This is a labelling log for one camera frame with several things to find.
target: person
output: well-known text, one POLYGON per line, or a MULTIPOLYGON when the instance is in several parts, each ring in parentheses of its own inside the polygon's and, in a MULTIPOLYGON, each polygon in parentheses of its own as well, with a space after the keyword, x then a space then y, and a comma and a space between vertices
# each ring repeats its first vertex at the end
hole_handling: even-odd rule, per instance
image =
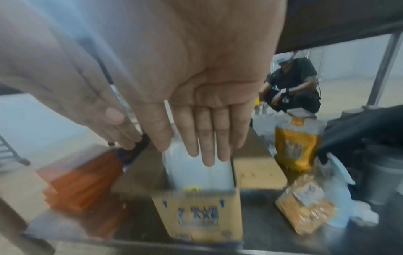
MULTIPOLYGON (((201 153, 206 166, 214 164, 215 153, 227 161, 243 145, 287 1, 47 1, 50 12, 62 5, 58 12, 70 10, 83 25, 79 36, 94 42, 114 86, 159 151, 173 136, 165 100, 189 155, 201 153)), ((66 33, 54 21, 63 15, 50 18, 35 3, 0 4, 0 82, 132 149, 141 136, 99 64, 72 38, 77 31, 66 33)))
POLYGON ((275 57, 280 68, 267 76, 260 98, 277 112, 303 108, 317 113, 321 105, 316 90, 317 72, 309 59, 295 58, 296 53, 275 57))

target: stainless steel counter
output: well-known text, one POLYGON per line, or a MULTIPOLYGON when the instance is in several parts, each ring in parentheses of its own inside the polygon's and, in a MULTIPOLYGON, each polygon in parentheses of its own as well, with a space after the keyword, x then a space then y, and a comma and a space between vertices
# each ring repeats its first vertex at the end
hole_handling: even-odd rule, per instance
POLYGON ((120 247, 136 254, 401 254, 403 250, 403 196, 396 193, 389 203, 373 207, 379 224, 359 227, 351 222, 346 229, 322 226, 313 235, 299 236, 274 206, 280 191, 241 192, 243 243, 233 245, 189 244, 171 239, 151 200, 128 204, 126 221, 111 238, 90 237, 82 216, 49 210, 29 223, 25 234, 52 240, 83 242, 120 247))

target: wristwatch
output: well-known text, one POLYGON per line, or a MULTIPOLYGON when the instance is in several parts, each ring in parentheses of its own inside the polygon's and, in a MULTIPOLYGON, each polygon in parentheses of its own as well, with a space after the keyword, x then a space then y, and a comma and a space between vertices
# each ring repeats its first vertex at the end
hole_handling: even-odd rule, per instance
POLYGON ((290 89, 281 89, 281 98, 285 98, 290 95, 290 89))

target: gray bucket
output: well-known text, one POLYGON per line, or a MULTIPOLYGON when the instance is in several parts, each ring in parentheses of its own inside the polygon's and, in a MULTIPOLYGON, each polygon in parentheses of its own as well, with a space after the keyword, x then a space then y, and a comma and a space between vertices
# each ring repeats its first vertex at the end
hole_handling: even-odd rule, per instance
POLYGON ((386 145, 368 145, 362 162, 364 199, 384 205, 403 179, 403 150, 386 145))

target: yellow cardboard box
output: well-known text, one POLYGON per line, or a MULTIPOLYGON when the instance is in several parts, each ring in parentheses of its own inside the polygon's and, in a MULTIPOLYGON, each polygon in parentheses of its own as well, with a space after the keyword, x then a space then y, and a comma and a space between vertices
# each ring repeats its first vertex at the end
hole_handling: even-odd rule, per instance
POLYGON ((243 235, 240 189, 281 189, 287 179, 252 129, 245 145, 233 153, 233 170, 236 188, 232 191, 169 190, 161 153, 148 147, 112 192, 124 199, 151 196, 172 238, 237 242, 243 235))

